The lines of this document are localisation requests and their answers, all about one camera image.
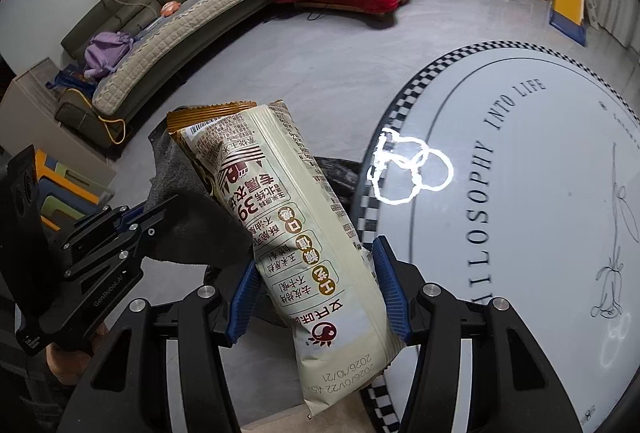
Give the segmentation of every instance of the human hand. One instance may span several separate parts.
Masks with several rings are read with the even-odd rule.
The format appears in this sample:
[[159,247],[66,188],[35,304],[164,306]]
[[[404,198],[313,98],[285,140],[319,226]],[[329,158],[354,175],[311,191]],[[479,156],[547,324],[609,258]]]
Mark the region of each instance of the human hand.
[[[100,348],[108,333],[109,329],[104,323],[95,331],[91,339],[91,346],[94,353]],[[78,384],[86,367],[89,366],[92,357],[85,352],[66,352],[55,343],[47,346],[46,353],[47,365],[51,373],[65,386],[75,386]]]

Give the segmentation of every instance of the blue gripper pad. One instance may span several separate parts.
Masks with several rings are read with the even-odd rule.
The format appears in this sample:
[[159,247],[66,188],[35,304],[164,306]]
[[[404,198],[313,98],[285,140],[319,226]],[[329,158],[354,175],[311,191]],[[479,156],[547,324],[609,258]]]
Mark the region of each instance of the blue gripper pad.
[[238,284],[238,290],[229,303],[229,322],[226,326],[226,337],[232,345],[246,332],[249,319],[254,313],[255,302],[260,289],[260,275],[251,261]]
[[396,276],[391,262],[396,261],[388,241],[384,236],[378,236],[373,241],[373,264],[378,276],[378,284],[382,297],[385,299],[386,315],[391,323],[391,328],[398,334],[402,342],[408,343],[411,336],[409,326],[409,303]]

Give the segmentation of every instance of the white tabletop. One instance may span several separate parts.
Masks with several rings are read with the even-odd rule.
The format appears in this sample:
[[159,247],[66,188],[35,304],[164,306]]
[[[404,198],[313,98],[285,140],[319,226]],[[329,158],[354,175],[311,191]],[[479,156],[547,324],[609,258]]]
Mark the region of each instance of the white tabletop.
[[[435,61],[382,127],[398,132],[384,133],[396,161],[383,170],[390,156],[377,154],[382,180],[378,200],[363,193],[363,241],[385,235],[398,259],[459,299],[507,298],[594,431],[640,365],[636,116],[575,61],[501,42]],[[407,137],[418,142],[398,142]],[[455,432],[466,431],[470,351],[463,345]],[[405,349],[386,371],[398,416],[416,358]]]

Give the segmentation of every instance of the screw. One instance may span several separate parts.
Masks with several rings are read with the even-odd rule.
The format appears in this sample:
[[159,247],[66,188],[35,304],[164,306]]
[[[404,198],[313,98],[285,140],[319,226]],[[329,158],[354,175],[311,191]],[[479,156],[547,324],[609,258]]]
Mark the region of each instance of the screw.
[[422,292],[424,292],[424,295],[434,298],[439,296],[442,290],[435,283],[427,283],[427,285],[422,287]]
[[505,298],[494,299],[494,307],[498,310],[509,310],[509,302]]
[[212,287],[211,285],[203,285],[198,289],[198,296],[203,299],[210,298],[211,296],[215,295],[215,293],[216,288]]
[[146,302],[143,299],[134,299],[129,303],[129,310],[132,312],[140,312],[144,307],[146,307]]

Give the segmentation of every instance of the chip bag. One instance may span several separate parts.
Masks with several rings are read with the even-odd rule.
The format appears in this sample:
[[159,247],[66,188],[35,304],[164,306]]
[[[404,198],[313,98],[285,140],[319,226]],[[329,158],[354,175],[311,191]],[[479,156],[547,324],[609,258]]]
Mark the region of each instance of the chip bag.
[[370,256],[282,101],[174,111],[169,132],[212,196],[254,238],[273,304],[292,330],[311,415],[362,387],[402,344]]

